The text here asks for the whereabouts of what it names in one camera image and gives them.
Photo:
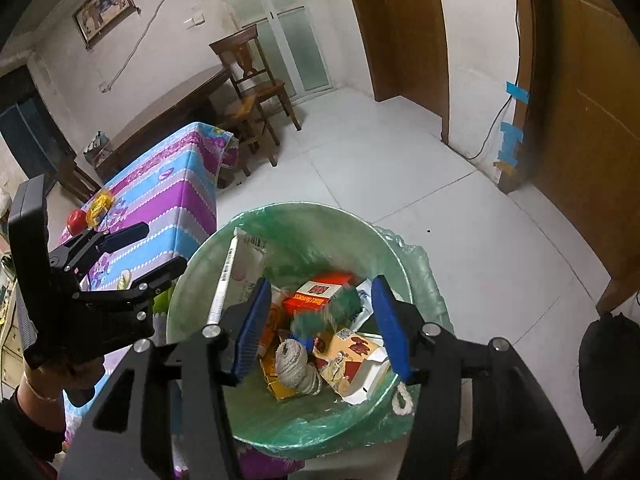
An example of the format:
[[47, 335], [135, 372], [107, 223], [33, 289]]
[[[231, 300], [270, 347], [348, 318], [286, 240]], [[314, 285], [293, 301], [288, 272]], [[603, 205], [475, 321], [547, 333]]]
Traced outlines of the person left forearm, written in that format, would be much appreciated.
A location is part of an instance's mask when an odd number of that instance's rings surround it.
[[46, 429], [22, 410], [17, 392], [1, 401], [2, 479], [58, 478], [51, 463], [64, 441], [65, 430]]

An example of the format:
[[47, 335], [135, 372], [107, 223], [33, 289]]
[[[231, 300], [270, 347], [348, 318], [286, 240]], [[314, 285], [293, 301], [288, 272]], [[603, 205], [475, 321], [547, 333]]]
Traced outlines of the person left hand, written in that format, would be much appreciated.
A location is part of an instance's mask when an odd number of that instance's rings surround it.
[[64, 390], [88, 390], [104, 375], [104, 357], [84, 364], [25, 366], [17, 397], [27, 404], [62, 402]]

